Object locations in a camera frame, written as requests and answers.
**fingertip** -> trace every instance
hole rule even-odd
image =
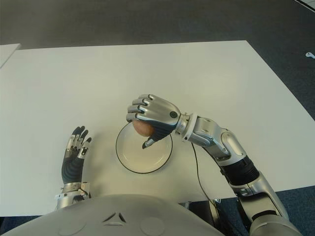
[[[78,132],[80,131],[80,127],[76,127],[75,130],[72,132],[73,135],[78,134]]]
[[[86,137],[86,135],[88,134],[88,130],[85,130],[82,134],[81,134],[81,139],[82,139],[82,141],[85,139],[85,137]]]

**white bowl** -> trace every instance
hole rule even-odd
[[[171,135],[142,149],[147,137],[138,134],[132,123],[127,124],[116,140],[118,159],[128,170],[145,174],[161,168],[172,153],[173,141]]]

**black rubber sleeve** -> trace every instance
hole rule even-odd
[[[243,185],[259,177],[259,171],[248,156],[228,166],[221,166],[221,172],[232,185]]]
[[[82,181],[84,159],[76,156],[65,158],[62,166],[63,183],[74,183]]]
[[[149,139],[153,139],[156,142],[172,133],[176,127],[176,125],[168,125],[157,121],[148,121],[148,123],[154,128],[154,133]]]

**floor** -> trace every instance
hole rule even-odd
[[[0,1],[0,44],[21,49],[247,40],[312,118],[315,59],[305,53],[315,55],[314,27],[315,13],[294,0]],[[312,235],[315,187],[278,194],[296,227]],[[234,201],[224,207],[241,227]]]

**robotic arm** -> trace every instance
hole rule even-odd
[[[88,130],[84,126],[77,127],[68,140],[63,158],[62,178],[64,186],[61,194],[56,196],[60,209],[73,203],[90,198],[89,183],[82,183],[82,170],[85,157],[88,155],[91,138],[84,141]]]
[[[301,235],[289,222],[288,214],[266,180],[228,129],[197,114],[182,114],[172,103],[155,95],[142,95],[132,102],[128,122],[141,120],[154,128],[142,148],[151,146],[172,131],[183,141],[201,146],[213,158],[239,198],[239,212],[250,235]]]

